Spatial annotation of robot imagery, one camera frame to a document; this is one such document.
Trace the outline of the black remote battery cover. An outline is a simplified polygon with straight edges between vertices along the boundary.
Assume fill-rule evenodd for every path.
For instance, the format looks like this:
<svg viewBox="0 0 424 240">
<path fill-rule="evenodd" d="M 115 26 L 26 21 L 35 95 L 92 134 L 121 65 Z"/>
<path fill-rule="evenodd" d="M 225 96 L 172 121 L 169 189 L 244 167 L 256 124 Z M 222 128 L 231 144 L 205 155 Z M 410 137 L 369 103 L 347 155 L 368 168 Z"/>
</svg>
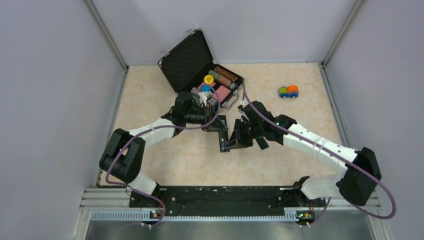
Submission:
<svg viewBox="0 0 424 240">
<path fill-rule="evenodd" d="M 265 150 L 269 147 L 267 141 L 263 137 L 257 137 L 255 140 L 261 150 Z"/>
</svg>

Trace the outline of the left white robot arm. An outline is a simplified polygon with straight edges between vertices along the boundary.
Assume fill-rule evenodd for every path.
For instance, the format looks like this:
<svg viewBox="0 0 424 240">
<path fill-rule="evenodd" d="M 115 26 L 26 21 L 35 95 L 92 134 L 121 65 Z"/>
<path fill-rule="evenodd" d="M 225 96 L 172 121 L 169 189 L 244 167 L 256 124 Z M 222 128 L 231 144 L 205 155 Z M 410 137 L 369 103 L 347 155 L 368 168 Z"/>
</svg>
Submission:
<svg viewBox="0 0 424 240">
<path fill-rule="evenodd" d="M 218 118 L 221 103 L 210 102 L 212 96 L 212 93 L 200 93 L 197 99 L 191 92 L 179 93 L 170 110 L 153 123 L 132 130 L 116 129 L 99 160 L 99 168 L 107 176 L 113 176 L 121 184 L 141 192 L 141 200 L 147 206 L 156 206 L 161 194 L 155 190 L 157 182 L 142 171 L 145 149 L 173 138 L 183 130 L 225 130 Z"/>
</svg>

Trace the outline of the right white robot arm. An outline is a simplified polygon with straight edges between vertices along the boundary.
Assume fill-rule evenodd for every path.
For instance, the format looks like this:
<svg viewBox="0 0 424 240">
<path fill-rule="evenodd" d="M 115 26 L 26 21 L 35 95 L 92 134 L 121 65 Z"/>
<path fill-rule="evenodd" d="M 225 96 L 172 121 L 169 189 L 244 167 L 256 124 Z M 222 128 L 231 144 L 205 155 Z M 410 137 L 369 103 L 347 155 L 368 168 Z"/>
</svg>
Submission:
<svg viewBox="0 0 424 240">
<path fill-rule="evenodd" d="M 259 101 L 240 105 L 241 117 L 227 143 L 229 149 L 249 148 L 256 141 L 264 150 L 269 142 L 301 151 L 334 171 L 334 175 L 304 176 L 295 183 L 293 200 L 307 206 L 317 198 L 342 197 L 356 206 L 365 206 L 377 183 L 369 176 L 382 178 L 376 154 L 334 143 L 308 130 L 295 119 L 284 114 L 273 116 Z"/>
</svg>

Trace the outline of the pink card deck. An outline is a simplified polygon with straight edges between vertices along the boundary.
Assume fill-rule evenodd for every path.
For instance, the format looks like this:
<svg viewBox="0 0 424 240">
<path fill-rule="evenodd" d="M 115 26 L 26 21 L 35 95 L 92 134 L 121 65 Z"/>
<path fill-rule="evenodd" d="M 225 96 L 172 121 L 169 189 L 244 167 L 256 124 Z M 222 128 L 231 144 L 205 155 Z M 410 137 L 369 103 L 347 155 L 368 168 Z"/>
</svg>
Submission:
<svg viewBox="0 0 424 240">
<path fill-rule="evenodd" d="M 231 90 L 226 88 L 225 86 L 220 86 L 217 88 L 215 93 L 213 94 L 213 98 L 215 100 L 219 100 L 220 102 L 224 101 L 226 97 L 231 93 Z"/>
</svg>

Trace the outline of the blue round chip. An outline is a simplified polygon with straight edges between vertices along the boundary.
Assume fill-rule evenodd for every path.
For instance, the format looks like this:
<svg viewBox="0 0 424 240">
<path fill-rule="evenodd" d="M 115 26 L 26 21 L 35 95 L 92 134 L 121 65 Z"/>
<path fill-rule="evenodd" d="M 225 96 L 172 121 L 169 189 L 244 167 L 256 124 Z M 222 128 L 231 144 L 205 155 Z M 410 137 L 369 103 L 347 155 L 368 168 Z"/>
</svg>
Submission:
<svg viewBox="0 0 424 240">
<path fill-rule="evenodd" d="M 203 84 L 203 85 L 200 87 L 200 90 L 201 90 L 202 92 L 209 92 L 209 91 L 211 90 L 211 86 L 210 86 L 210 85 L 207 85 L 207 84 Z"/>
</svg>

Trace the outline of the yellow round chip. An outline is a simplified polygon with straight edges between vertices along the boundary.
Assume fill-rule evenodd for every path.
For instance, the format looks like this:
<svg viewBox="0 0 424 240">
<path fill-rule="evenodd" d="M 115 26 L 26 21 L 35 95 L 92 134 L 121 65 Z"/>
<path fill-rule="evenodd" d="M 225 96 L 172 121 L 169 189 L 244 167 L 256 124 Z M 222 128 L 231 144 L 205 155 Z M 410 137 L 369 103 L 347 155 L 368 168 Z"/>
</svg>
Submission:
<svg viewBox="0 0 424 240">
<path fill-rule="evenodd" d="M 211 84 L 214 83 L 214 77 L 212 75 L 208 74 L 203 78 L 203 82 L 207 85 L 211 85 Z"/>
</svg>

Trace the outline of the colourful toy car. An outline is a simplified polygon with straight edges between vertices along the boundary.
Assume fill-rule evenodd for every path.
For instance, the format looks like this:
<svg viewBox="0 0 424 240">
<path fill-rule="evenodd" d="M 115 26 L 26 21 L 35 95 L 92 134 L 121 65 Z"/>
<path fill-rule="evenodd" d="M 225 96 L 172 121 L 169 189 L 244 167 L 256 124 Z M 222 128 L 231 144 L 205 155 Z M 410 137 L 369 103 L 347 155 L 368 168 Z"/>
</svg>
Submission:
<svg viewBox="0 0 424 240">
<path fill-rule="evenodd" d="M 297 85 L 281 86 L 278 90 L 278 95 L 282 99 L 296 99 L 299 96 Z"/>
</svg>

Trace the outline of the open black chip case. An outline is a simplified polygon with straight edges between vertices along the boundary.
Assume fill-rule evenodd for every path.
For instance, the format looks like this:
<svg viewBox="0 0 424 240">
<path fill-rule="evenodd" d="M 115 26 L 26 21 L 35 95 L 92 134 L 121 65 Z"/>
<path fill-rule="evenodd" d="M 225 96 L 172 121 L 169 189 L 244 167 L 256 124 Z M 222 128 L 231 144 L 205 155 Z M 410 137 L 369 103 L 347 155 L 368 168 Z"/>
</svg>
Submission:
<svg viewBox="0 0 424 240">
<path fill-rule="evenodd" d="M 158 66 L 176 93 L 200 90 L 204 77 L 214 77 L 213 88 L 224 86 L 231 93 L 221 106 L 231 109 L 239 98 L 239 90 L 245 79 L 234 71 L 216 63 L 202 29 L 189 30 L 188 35 L 158 60 Z"/>
</svg>

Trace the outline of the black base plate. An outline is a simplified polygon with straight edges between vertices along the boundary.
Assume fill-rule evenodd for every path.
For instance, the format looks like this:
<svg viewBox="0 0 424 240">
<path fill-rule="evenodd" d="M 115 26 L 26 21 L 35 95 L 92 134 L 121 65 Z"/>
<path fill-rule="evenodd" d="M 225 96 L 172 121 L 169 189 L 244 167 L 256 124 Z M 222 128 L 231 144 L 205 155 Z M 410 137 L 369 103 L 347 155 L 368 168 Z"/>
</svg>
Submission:
<svg viewBox="0 0 424 240">
<path fill-rule="evenodd" d="M 288 208 L 311 210 L 324 200 L 308 199 L 300 189 L 285 186 L 160 186 L 152 198 L 130 195 L 131 208 L 158 208 L 167 217 L 268 217 L 283 216 Z"/>
</svg>

